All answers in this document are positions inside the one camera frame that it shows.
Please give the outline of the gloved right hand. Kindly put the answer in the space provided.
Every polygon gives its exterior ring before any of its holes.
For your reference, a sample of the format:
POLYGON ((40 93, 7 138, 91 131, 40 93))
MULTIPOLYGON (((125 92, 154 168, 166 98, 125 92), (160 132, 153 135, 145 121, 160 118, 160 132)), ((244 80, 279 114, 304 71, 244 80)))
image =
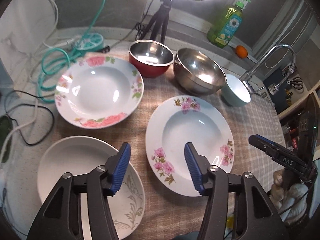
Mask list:
POLYGON ((286 190, 283 172, 284 170, 278 170, 273 173, 270 200, 284 224, 290 226, 298 222, 306 212, 309 188, 305 184, 296 183, 286 190))

